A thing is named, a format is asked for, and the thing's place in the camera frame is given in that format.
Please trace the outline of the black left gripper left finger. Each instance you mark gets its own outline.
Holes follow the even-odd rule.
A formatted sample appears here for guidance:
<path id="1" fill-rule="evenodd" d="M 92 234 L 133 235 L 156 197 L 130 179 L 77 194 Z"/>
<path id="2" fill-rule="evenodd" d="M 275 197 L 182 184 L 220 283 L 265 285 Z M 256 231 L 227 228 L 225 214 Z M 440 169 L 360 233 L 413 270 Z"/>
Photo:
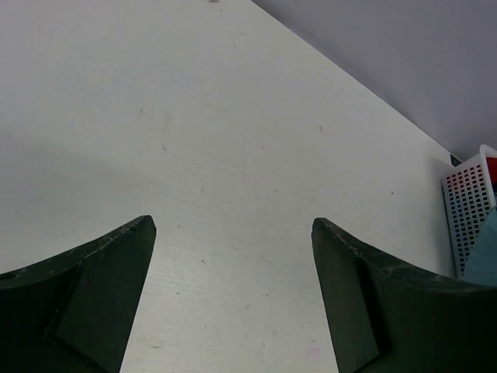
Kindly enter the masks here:
<path id="1" fill-rule="evenodd" d="M 118 372 L 156 238 L 143 215 L 1 275 L 3 372 Z"/>

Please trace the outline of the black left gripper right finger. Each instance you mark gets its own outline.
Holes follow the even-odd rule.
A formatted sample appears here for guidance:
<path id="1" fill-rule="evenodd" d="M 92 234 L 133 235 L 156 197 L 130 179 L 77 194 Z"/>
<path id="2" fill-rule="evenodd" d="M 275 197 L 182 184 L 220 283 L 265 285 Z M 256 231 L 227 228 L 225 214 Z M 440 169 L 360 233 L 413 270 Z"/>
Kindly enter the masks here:
<path id="1" fill-rule="evenodd" d="M 312 248 L 341 372 L 494 372 L 496 290 L 433 273 L 325 218 Z"/>

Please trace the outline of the blue t shirt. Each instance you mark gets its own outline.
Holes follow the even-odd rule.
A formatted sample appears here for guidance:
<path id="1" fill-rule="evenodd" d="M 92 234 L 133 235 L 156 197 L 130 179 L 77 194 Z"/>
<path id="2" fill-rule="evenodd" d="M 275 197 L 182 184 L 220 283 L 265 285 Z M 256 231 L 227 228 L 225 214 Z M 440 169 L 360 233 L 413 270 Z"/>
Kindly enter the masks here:
<path id="1" fill-rule="evenodd" d="M 496 207 L 490 210 L 467 260 L 463 279 L 472 284 L 497 284 Z"/>

